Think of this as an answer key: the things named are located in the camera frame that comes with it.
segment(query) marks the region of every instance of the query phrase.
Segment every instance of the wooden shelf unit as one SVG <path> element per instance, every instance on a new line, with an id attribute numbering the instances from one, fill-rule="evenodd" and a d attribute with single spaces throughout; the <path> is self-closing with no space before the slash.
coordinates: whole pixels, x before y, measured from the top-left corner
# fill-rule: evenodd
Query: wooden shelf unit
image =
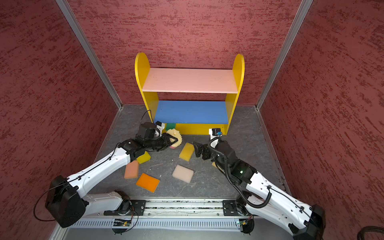
<path id="1" fill-rule="evenodd" d="M 151 68 L 145 53 L 135 60 L 137 85 L 152 122 L 175 123 L 181 134 L 208 135 L 221 128 L 227 134 L 244 80 L 244 57 L 238 54 L 232 70 Z M 226 93 L 225 101 L 159 101 L 158 92 Z"/>

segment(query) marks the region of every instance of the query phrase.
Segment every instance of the cream-colored gear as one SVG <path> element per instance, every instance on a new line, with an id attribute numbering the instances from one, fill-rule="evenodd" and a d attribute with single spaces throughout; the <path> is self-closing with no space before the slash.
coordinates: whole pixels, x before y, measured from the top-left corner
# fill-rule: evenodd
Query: cream-colored gear
<path id="1" fill-rule="evenodd" d="M 183 141 L 183 138 L 182 138 L 182 136 L 181 136 L 181 134 L 180 134 L 180 132 L 179 132 L 178 130 L 176 130 L 176 129 L 169 129 L 169 130 L 167 131 L 167 133 L 168 133 L 169 135 L 174 136 L 175 138 L 178 139 L 177 143 L 171 145 L 170 148 L 175 148 L 175 147 L 177 147 L 177 146 L 180 145 L 181 142 Z"/>

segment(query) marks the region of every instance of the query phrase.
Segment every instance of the gray surface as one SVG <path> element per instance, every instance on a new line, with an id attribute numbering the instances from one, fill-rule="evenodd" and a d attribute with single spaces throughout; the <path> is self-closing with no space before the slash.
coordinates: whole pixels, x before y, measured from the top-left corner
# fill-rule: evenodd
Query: gray surface
<path id="1" fill-rule="evenodd" d="M 172 240 L 172 239 L 210 239 L 210 240 L 292 240 L 292 236 L 277 225 L 265 219 L 255 221 L 255 228 L 249 234 L 224 231 L 194 231 L 194 230 L 166 230 L 166 229 L 132 229 L 122 235 L 112 232 L 111 229 L 87 229 L 70 228 L 64 239 L 71 240 L 122 240 L 122 239 L 146 239 L 146 240 Z"/>
<path id="2" fill-rule="evenodd" d="M 111 152 L 118 142 L 134 137 L 137 133 L 140 119 L 146 111 L 143 105 L 125 105 L 114 132 L 106 146 L 103 155 Z M 149 121 L 148 115 L 143 122 Z M 210 160 L 198 159 L 192 155 L 189 162 L 179 158 L 186 142 L 197 141 L 207 143 L 208 135 L 183 135 L 183 143 L 176 149 L 166 149 L 161 152 L 150 152 L 151 159 L 140 164 L 139 176 L 146 173 L 160 179 L 154 193 L 136 185 L 137 179 L 124 179 L 125 167 L 122 167 L 106 177 L 89 193 L 99 194 L 114 191 L 126 192 L 131 197 L 214 197 L 236 198 L 237 191 L 229 184 L 225 176 L 211 166 Z M 227 140 L 241 160 L 259 170 L 269 181 L 281 186 L 273 159 L 268 151 L 263 133 L 257 120 L 254 107 L 236 107 Z M 190 184 L 172 177 L 176 165 L 192 169 L 195 173 Z"/>

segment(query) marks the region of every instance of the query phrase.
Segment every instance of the gray marble surface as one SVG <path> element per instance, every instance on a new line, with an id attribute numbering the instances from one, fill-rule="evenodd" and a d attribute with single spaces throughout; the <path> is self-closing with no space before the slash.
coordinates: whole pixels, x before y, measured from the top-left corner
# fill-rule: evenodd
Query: gray marble surface
<path id="1" fill-rule="evenodd" d="M 114 132 L 105 148 L 104 155 L 110 153 L 118 142 L 134 137 L 137 133 L 140 119 L 145 112 L 143 105 L 125 105 Z M 149 121 L 146 116 L 143 122 Z M 114 191 L 126 192 L 131 197 L 212 197 L 236 198 L 237 191 L 229 184 L 225 176 L 214 168 L 210 160 L 196 158 L 193 154 L 187 162 L 179 158 L 179 154 L 186 142 L 197 141 L 207 143 L 208 135 L 183 135 L 182 144 L 175 149 L 161 152 L 150 152 L 151 159 L 140 164 L 139 176 L 146 173 L 160 179 L 154 193 L 136 185 L 137 179 L 124 179 L 125 167 L 122 167 L 106 177 L 89 193 L 99 194 Z M 233 115 L 228 135 L 222 137 L 227 140 L 241 160 L 249 163 L 260 171 L 269 181 L 281 186 L 272 157 L 268 151 L 263 133 L 257 120 L 254 107 L 238 106 Z M 172 177 L 176 165 L 192 169 L 194 175 L 191 183 L 187 184 Z"/>

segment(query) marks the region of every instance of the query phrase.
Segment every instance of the red wall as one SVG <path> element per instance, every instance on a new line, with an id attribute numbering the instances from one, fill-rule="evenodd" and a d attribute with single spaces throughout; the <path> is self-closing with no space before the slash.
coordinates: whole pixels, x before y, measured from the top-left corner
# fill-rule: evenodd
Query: red wall
<path id="1" fill-rule="evenodd" d="M 134 62 L 232 69 L 245 57 L 238 104 L 254 105 L 301 0 L 68 0 L 123 103 L 142 104 Z M 225 94 L 162 93 L 160 99 L 224 100 Z"/>
<path id="2" fill-rule="evenodd" d="M 37 198 L 93 162 L 117 107 L 54 0 L 3 1 L 0 16 L 0 238 L 46 239 Z"/>
<path id="3" fill-rule="evenodd" d="M 315 0 L 262 106 L 292 193 L 326 209 L 327 240 L 384 226 L 383 50 L 384 2 Z"/>

